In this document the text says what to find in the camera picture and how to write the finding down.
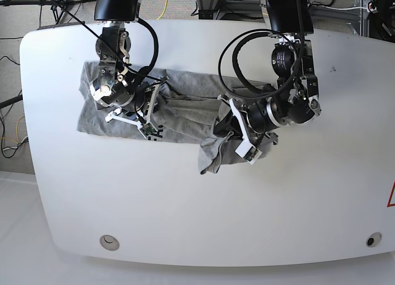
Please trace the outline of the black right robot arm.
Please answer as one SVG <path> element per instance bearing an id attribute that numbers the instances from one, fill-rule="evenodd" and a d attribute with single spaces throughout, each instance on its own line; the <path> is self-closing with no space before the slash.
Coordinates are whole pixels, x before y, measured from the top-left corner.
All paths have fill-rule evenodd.
<path id="1" fill-rule="evenodd" d="M 104 22 L 96 41 L 99 57 L 98 75 L 91 80 L 89 91 L 99 109 L 113 107 L 130 117 L 143 108 L 149 84 L 144 79 L 153 69 L 159 42 L 153 28 L 139 19 L 141 0 L 97 0 L 94 19 Z M 154 54 L 149 65 L 133 71 L 129 51 L 131 40 L 125 24 L 138 22 L 149 30 L 154 41 Z"/>

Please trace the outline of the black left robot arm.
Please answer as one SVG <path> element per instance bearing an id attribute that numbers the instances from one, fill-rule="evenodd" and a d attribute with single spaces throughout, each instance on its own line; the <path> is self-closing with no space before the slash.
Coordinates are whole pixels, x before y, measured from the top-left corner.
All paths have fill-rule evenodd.
<path id="1" fill-rule="evenodd" d="M 234 46 L 233 70 L 250 95 L 244 96 L 221 84 L 230 95 L 243 101 L 237 106 L 241 120 L 233 112 L 214 126 L 214 135 L 233 133 L 242 137 L 242 129 L 262 138 L 264 134 L 290 123 L 302 124 L 320 115 L 318 78 L 314 70 L 312 46 L 307 35 L 314 32 L 307 0 L 261 0 L 267 12 L 269 28 L 246 31 L 230 44 Z M 271 66 L 277 85 L 254 86 L 243 74 L 239 53 L 247 43 L 259 38 L 277 38 L 271 55 Z"/>

